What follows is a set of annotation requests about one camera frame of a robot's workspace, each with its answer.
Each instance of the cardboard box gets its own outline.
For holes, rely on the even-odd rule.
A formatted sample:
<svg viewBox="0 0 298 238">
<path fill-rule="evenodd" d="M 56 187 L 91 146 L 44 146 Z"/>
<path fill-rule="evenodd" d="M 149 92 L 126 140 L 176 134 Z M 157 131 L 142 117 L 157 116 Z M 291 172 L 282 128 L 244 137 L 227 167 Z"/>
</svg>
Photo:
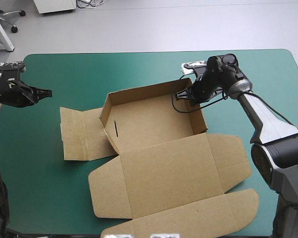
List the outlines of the cardboard box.
<svg viewBox="0 0 298 238">
<path fill-rule="evenodd" d="M 242 141 L 236 136 L 205 133 L 201 110 L 176 112 L 171 104 L 176 83 L 107 96 L 99 119 L 119 156 L 89 175 L 93 208 L 98 217 L 133 220 L 104 230 L 102 237 L 178 233 L 182 238 L 215 238 L 246 227 L 256 216 L 259 201 L 254 190 L 225 194 L 251 174 Z M 190 79 L 182 79 L 177 91 L 191 84 Z M 183 111 L 198 108 L 185 100 L 175 103 Z M 79 117 L 77 112 L 71 113 L 74 116 L 68 118 Z M 63 123 L 64 115 L 62 112 L 62 137 L 66 141 L 65 130 L 70 127 Z M 83 135 L 87 136 L 86 128 L 96 134 L 98 129 L 86 126 L 84 117 L 80 122 L 67 122 L 83 121 Z M 71 154 L 68 149 L 64 147 L 67 155 Z"/>
<path fill-rule="evenodd" d="M 171 104 L 171 93 L 177 81 L 109 93 L 100 120 L 115 151 L 134 151 L 168 141 L 200 134 L 207 130 L 202 111 L 181 114 Z M 192 85 L 182 79 L 177 90 Z M 187 100 L 175 100 L 178 109 L 187 111 Z"/>
</svg>

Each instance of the white cabinet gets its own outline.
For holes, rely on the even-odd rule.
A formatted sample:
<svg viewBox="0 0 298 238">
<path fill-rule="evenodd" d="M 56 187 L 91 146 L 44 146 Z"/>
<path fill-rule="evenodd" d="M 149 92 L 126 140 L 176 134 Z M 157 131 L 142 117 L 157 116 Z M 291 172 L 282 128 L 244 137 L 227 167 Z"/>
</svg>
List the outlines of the white cabinet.
<svg viewBox="0 0 298 238">
<path fill-rule="evenodd" d="M 73 10 L 76 0 L 34 0 L 39 13 Z"/>
</svg>

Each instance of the gray floor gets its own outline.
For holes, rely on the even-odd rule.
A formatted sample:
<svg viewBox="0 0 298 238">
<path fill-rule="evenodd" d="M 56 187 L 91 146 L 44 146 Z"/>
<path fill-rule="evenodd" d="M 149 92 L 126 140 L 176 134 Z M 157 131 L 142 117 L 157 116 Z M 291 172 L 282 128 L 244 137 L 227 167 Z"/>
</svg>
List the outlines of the gray floor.
<svg viewBox="0 0 298 238">
<path fill-rule="evenodd" d="M 0 52 L 0 61 L 36 53 L 283 48 L 298 64 L 298 0 L 108 0 L 95 10 L 44 16 L 32 0 L 1 0 L 0 7 L 27 12 L 12 18 L 18 33 L 5 27 L 15 50 Z"/>
</svg>

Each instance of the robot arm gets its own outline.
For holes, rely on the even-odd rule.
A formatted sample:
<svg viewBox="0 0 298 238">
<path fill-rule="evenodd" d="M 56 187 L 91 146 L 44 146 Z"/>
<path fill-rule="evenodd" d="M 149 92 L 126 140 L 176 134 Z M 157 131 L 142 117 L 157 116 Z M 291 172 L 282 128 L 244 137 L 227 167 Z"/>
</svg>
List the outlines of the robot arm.
<svg viewBox="0 0 298 238">
<path fill-rule="evenodd" d="M 182 71 L 197 78 L 191 87 L 176 93 L 177 100 L 199 104 L 223 91 L 239 101 L 255 128 L 250 140 L 252 160 L 268 186 L 279 194 L 272 236 L 298 238 L 298 129 L 278 119 L 252 93 L 252 83 L 238 67 L 235 55 L 185 63 Z"/>
<path fill-rule="evenodd" d="M 24 71 L 24 62 L 0 63 L 0 103 L 23 108 L 52 96 L 51 90 L 25 84 L 20 79 L 20 73 Z"/>
</svg>

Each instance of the white cable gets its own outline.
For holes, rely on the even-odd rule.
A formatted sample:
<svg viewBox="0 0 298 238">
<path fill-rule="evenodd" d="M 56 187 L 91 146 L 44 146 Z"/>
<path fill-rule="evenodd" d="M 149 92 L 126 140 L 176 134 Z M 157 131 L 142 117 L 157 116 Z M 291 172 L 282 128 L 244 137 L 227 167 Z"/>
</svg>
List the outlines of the white cable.
<svg viewBox="0 0 298 238">
<path fill-rule="evenodd" d="M 90 9 L 95 9 L 96 7 L 104 4 L 105 2 L 107 2 L 108 0 L 101 0 L 100 3 L 97 3 L 97 0 L 91 0 L 90 3 L 87 3 L 86 5 L 81 5 L 82 1 L 81 0 L 76 0 L 77 5 L 80 8 L 90 8 Z"/>
</svg>

